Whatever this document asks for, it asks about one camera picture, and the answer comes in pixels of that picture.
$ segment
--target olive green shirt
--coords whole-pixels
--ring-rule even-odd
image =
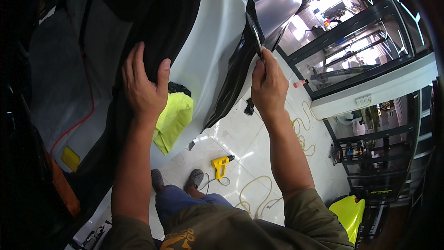
[[[251,219],[241,209],[199,204],[182,209],[164,226],[161,249],[347,249],[354,248],[336,214],[325,207],[314,189],[293,196],[284,207],[285,227]],[[146,223],[125,217],[112,219],[111,249],[155,250]]]

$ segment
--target white wall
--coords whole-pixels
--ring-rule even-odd
[[[430,53],[376,79],[315,100],[311,104],[311,110],[319,119],[328,118],[364,107],[365,105],[356,104],[357,97],[371,94],[371,106],[420,90],[437,76],[435,53]]]

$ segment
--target red wire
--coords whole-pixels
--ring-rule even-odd
[[[73,125],[72,127],[70,127],[67,131],[63,132],[63,134],[54,142],[53,146],[51,147],[51,150],[49,151],[49,154],[52,155],[52,150],[54,149],[54,147],[56,146],[56,144],[59,142],[60,139],[62,139],[63,136],[65,136],[68,132],[70,132],[73,128],[75,128],[76,126],[80,125],[81,123],[83,123],[86,119],[88,119],[91,114],[94,112],[94,98],[92,96],[92,88],[91,88],[91,83],[89,81],[89,77],[88,77],[88,73],[86,71],[86,63],[85,63],[85,54],[82,53],[82,62],[83,62],[83,68],[85,69],[85,76],[86,76],[86,81],[88,83],[88,87],[89,87],[89,94],[91,96],[91,111],[89,112],[88,115],[86,115],[85,118],[81,119],[80,121],[78,121],[77,123],[75,123],[75,125]]]

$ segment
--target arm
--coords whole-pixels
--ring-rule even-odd
[[[286,203],[298,192],[314,188],[314,182],[285,110],[288,80],[272,53],[265,47],[262,53],[265,63],[256,62],[251,98],[269,132],[271,171]]]
[[[169,59],[158,70],[158,84],[148,80],[143,64],[143,42],[132,49],[122,67],[125,95],[134,111],[111,195],[113,216],[124,215],[149,225],[151,197],[150,146],[154,128],[168,98]]]

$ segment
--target workshop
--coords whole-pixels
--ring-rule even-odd
[[[443,0],[2,0],[4,249],[437,249]]]

